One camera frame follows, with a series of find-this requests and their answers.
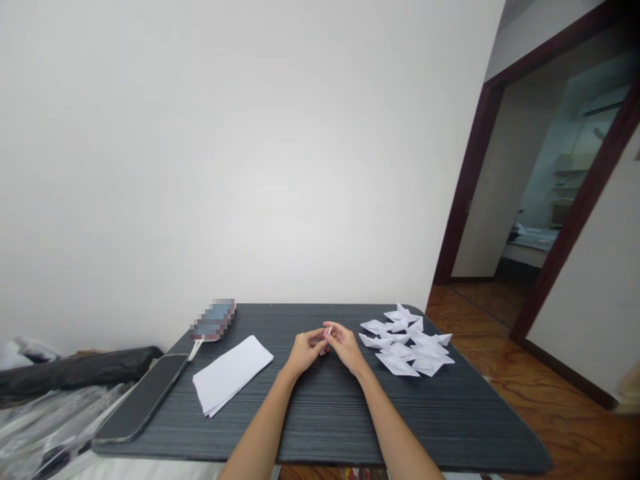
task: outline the stack of white paper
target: stack of white paper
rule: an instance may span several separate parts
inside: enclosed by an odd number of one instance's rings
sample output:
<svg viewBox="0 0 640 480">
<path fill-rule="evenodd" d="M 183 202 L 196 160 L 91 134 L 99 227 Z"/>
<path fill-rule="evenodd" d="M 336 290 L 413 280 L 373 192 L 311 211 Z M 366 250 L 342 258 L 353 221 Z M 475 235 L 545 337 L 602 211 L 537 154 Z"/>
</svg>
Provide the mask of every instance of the stack of white paper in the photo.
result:
<svg viewBox="0 0 640 480">
<path fill-rule="evenodd" d="M 366 347 L 381 349 L 375 356 L 394 375 L 410 375 L 419 377 L 418 372 L 434 376 L 436 372 L 448 363 L 455 363 L 449 358 L 445 348 L 451 340 L 451 334 L 426 335 L 424 322 L 420 315 L 413 315 L 399 303 L 397 310 L 386 312 L 385 317 L 391 322 L 382 323 L 370 320 L 362 323 L 366 330 L 380 335 L 381 338 L 371 338 L 360 333 L 360 339 Z M 413 340 L 411 348 L 405 344 Z"/>
<path fill-rule="evenodd" d="M 212 417 L 273 360 L 253 335 L 193 376 L 202 412 Z"/>
</svg>

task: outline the wood grain table top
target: wood grain table top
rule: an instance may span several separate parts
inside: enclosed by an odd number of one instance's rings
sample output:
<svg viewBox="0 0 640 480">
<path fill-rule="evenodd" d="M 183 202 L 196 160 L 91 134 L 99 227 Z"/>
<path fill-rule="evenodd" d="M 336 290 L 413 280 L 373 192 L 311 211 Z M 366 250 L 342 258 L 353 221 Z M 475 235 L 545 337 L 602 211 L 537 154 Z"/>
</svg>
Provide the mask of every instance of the wood grain table top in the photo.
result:
<svg viewBox="0 0 640 480">
<path fill-rule="evenodd" d="M 394 305 L 239 304 L 231 328 L 205 343 L 145 430 L 129 443 L 94 445 L 116 457 L 226 461 L 284 366 L 296 334 L 336 321 L 354 333 L 360 323 L 385 320 Z M 416 315 L 422 313 L 409 307 Z M 425 333 L 440 333 L 425 318 Z M 202 414 L 192 376 L 249 335 L 274 360 L 212 419 Z M 170 353 L 189 353 L 189 332 Z M 443 471 L 543 473 L 551 468 L 546 448 L 522 419 L 456 350 L 455 364 L 434 377 L 396 377 L 376 358 L 362 353 L 399 414 Z M 283 427 L 278 463 L 313 465 L 384 464 L 357 380 L 330 352 L 298 380 Z"/>
</svg>

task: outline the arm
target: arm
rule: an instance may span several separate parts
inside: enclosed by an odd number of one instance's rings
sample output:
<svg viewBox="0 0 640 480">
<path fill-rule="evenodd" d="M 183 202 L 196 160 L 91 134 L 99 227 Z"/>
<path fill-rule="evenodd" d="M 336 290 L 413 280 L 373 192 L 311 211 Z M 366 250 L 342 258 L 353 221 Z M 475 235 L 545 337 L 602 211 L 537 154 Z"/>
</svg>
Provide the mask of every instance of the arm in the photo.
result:
<svg viewBox="0 0 640 480">
<path fill-rule="evenodd" d="M 300 333 L 295 338 L 289 360 L 280 370 L 260 410 L 234 448 L 219 480 L 268 479 L 280 445 L 291 391 L 298 377 L 308 369 L 327 341 L 314 340 L 324 328 Z"/>
<path fill-rule="evenodd" d="M 325 322 L 324 325 L 333 326 L 327 340 L 342 363 L 360 382 L 382 456 L 393 480 L 444 480 L 436 464 L 382 390 L 362 356 L 353 332 L 339 323 Z"/>
</svg>

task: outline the doorway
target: doorway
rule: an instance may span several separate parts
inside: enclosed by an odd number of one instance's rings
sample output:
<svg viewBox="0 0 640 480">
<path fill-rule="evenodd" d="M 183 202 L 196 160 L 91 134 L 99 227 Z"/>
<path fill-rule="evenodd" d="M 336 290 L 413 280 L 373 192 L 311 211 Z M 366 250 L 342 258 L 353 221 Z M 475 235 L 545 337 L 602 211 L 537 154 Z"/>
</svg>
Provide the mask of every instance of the doorway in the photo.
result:
<svg viewBox="0 0 640 480">
<path fill-rule="evenodd" d="M 640 119 L 637 41 L 606 8 L 489 80 L 469 138 L 434 284 L 518 343 Z"/>
</svg>

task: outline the hand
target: hand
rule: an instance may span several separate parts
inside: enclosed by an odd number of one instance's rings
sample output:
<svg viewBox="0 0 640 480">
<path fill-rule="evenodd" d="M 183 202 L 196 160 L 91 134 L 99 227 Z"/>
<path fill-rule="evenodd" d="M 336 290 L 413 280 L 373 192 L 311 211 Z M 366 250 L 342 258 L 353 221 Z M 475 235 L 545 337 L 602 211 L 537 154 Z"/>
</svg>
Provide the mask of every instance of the hand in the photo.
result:
<svg viewBox="0 0 640 480">
<path fill-rule="evenodd" d="M 358 342 L 351 330 L 336 322 L 323 322 L 323 325 L 332 327 L 331 334 L 327 337 L 327 340 L 338 354 L 338 357 L 340 357 L 340 360 L 342 360 L 342 363 L 354 376 L 358 377 L 371 370 L 362 356 L 360 346 L 358 346 Z"/>
<path fill-rule="evenodd" d="M 313 361 L 323 350 L 329 351 L 327 340 L 322 337 L 324 328 L 298 333 L 291 348 L 289 360 L 282 368 L 290 373 L 294 378 L 298 378 L 302 372 L 308 369 Z"/>
</svg>

